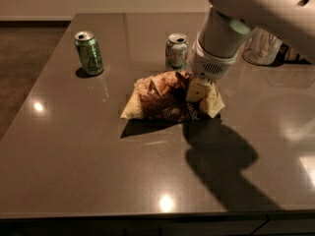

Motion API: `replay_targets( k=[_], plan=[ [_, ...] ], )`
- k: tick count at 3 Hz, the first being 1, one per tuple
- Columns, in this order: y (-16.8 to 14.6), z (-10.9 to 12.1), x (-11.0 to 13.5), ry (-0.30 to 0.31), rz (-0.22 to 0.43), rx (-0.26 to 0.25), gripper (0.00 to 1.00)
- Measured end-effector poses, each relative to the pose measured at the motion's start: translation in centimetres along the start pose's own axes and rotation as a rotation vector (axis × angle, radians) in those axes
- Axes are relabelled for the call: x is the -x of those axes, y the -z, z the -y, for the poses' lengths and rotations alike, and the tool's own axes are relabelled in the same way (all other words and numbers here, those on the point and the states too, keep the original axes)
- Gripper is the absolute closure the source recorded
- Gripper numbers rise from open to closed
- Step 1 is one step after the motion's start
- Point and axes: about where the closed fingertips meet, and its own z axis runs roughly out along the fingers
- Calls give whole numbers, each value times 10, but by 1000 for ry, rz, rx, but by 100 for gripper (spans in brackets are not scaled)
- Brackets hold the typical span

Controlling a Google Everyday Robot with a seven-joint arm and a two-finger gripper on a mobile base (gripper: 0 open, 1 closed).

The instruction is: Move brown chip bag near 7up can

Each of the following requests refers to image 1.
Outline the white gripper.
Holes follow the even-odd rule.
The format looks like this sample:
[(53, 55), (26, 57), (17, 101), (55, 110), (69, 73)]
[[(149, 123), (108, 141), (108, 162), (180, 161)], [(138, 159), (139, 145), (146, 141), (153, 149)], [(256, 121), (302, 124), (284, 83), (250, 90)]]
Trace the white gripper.
[(219, 58), (209, 54), (196, 40), (192, 46), (190, 67), (193, 77), (188, 86), (186, 100), (198, 102), (206, 95), (206, 90), (211, 87), (211, 80), (223, 78), (236, 61), (236, 55), (230, 58)]

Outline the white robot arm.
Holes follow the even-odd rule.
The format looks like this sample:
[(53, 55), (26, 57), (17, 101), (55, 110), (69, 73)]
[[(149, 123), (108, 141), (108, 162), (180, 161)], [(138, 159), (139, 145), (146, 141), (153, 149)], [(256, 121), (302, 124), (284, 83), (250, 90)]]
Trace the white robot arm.
[(265, 30), (315, 63), (315, 0), (208, 0), (211, 4), (192, 47), (191, 70), (219, 80), (255, 30)]

